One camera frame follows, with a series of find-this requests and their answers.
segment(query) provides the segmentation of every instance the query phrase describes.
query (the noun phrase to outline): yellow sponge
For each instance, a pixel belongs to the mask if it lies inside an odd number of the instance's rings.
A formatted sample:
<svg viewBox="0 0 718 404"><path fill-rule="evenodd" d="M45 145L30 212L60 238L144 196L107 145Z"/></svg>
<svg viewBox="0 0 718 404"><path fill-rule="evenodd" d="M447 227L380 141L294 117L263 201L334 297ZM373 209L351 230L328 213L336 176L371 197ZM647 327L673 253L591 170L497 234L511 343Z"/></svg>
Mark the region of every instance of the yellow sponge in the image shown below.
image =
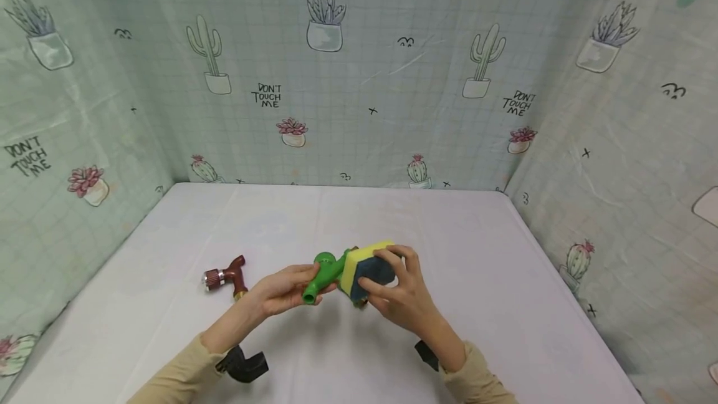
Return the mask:
<svg viewBox="0 0 718 404"><path fill-rule="evenodd" d="M339 289L356 303L367 297L367 292L357 283L360 277L368 277L382 286L394 281L395 275L391 265L380 257L374 257L375 249L386 248L393 244L391 240L383 240L347 253Z"/></svg>

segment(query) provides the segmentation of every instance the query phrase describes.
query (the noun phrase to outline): red faucet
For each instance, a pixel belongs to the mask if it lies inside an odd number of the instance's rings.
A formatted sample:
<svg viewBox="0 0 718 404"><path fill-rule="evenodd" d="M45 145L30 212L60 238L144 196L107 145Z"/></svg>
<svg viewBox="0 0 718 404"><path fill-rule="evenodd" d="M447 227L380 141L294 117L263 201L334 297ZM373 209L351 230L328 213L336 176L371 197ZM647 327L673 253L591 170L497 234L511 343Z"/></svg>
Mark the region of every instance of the red faucet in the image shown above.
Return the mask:
<svg viewBox="0 0 718 404"><path fill-rule="evenodd" d="M202 276L202 283L207 288L207 291L213 291L219 289L227 282L231 281L234 283L234 299L235 301L242 298L248 291L247 286L244 285L244 275L242 275L242 266L244 265L244 256L235 258L229 267L224 270L215 268L214 270L208 270L204 272Z"/></svg>

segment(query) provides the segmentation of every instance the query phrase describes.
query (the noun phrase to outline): light green fabric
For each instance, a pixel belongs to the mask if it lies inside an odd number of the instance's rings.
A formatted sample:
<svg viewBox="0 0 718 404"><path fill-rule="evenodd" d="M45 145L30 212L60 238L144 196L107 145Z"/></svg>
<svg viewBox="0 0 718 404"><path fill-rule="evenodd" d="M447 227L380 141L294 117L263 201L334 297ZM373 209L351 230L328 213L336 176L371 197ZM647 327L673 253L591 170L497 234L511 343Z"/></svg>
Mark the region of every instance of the light green fabric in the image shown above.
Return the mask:
<svg viewBox="0 0 718 404"><path fill-rule="evenodd" d="M718 1L2 1L0 396L206 181L505 191L644 399L718 401Z"/></svg>

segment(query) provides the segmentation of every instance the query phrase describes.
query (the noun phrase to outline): beige sleeve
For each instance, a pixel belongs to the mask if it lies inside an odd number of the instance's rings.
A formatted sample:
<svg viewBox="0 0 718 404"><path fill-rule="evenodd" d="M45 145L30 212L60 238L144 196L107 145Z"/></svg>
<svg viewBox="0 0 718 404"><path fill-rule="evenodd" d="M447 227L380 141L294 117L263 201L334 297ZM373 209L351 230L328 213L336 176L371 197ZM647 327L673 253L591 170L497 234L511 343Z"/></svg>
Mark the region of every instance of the beige sleeve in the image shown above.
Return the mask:
<svg viewBox="0 0 718 404"><path fill-rule="evenodd" d="M488 370L486 359L471 342L464 342L466 363L449 373L439 366L441 379L454 399L463 404L518 404L514 394Z"/></svg>
<svg viewBox="0 0 718 404"><path fill-rule="evenodd" d="M216 383L222 374L214 366L226 353L209 353L199 341L200 335L157 371L127 403L189 404L200 390Z"/></svg>

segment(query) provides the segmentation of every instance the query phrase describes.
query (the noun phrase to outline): white tablecloth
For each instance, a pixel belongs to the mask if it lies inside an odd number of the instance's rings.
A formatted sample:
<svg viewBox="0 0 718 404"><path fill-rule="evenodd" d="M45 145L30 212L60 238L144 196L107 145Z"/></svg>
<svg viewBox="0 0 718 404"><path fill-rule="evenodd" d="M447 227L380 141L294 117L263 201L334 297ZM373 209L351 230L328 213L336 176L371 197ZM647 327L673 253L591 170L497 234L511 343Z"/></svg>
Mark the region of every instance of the white tablecloth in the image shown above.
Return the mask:
<svg viewBox="0 0 718 404"><path fill-rule="evenodd" d="M232 304L205 270L244 254L251 287L321 251L382 239L419 253L429 290L522 404L642 403L501 193L178 184L39 342L8 404L123 403ZM270 371L203 403L450 403L418 340L340 292L242 343Z"/></svg>

